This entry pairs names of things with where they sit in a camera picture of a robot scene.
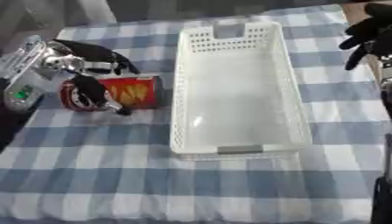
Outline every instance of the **plastic basket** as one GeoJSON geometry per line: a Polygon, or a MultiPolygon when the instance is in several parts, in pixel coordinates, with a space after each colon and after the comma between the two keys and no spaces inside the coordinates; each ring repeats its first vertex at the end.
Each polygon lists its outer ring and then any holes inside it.
{"type": "Polygon", "coordinates": [[[312,143],[278,23],[184,29],[173,88],[171,150],[183,157],[262,155],[312,143]]]}

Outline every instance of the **blue and white tablecloth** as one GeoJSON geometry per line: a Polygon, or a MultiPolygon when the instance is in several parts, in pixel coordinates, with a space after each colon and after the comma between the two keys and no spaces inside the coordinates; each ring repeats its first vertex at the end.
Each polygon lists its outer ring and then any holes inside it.
{"type": "Polygon", "coordinates": [[[116,49],[161,74],[170,93],[183,27],[262,20],[283,25],[312,147],[274,159],[180,161],[168,146],[170,107],[78,114],[53,92],[0,156],[0,223],[366,223],[388,119],[369,68],[344,70],[339,6],[73,27],[59,38],[116,49]]]}

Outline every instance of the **red can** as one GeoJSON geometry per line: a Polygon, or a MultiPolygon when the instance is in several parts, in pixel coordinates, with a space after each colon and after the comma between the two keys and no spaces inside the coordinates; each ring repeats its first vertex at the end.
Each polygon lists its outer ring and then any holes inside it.
{"type": "MultiPolygon", "coordinates": [[[[159,76],[99,79],[113,100],[133,109],[156,109],[164,102],[164,88],[159,76]]],[[[59,96],[65,108],[76,111],[96,111],[91,102],[85,105],[79,101],[77,89],[70,80],[60,88],[59,96]]]]}

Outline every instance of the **basket handle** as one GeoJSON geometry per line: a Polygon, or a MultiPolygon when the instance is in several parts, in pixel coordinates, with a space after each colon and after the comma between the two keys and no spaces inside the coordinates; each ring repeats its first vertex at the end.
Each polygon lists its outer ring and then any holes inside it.
{"type": "Polygon", "coordinates": [[[245,34],[245,24],[220,24],[213,27],[215,39],[241,38],[245,34]]]}
{"type": "Polygon", "coordinates": [[[218,147],[218,154],[245,154],[261,152],[263,152],[263,147],[261,145],[238,145],[218,147]]]}

